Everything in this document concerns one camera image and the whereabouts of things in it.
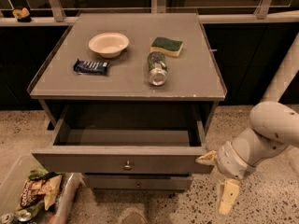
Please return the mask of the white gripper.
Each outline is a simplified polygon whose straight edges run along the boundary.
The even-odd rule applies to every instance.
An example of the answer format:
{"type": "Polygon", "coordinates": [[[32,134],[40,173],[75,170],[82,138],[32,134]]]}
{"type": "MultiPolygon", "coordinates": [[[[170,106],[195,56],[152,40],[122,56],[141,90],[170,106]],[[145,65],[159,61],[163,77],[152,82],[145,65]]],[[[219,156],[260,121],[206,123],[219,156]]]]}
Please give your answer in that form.
{"type": "Polygon", "coordinates": [[[218,151],[208,151],[195,160],[196,163],[218,167],[228,178],[217,183],[217,210],[220,215],[228,215],[240,192],[240,182],[251,175],[255,168],[243,161],[236,153],[230,141],[227,141],[218,151]]]}

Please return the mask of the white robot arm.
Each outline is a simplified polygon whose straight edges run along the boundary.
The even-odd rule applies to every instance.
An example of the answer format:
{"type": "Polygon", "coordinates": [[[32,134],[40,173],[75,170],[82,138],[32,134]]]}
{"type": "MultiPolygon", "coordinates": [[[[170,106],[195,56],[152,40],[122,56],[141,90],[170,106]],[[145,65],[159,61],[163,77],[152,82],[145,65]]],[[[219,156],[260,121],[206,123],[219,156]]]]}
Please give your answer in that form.
{"type": "Polygon", "coordinates": [[[213,165],[217,182],[218,213],[231,211],[240,192],[240,181],[253,174],[264,160],[276,157],[288,146],[299,147],[299,114],[279,99],[299,72],[299,35],[268,85],[262,100],[249,113],[250,126],[218,150],[196,159],[213,165]]]}

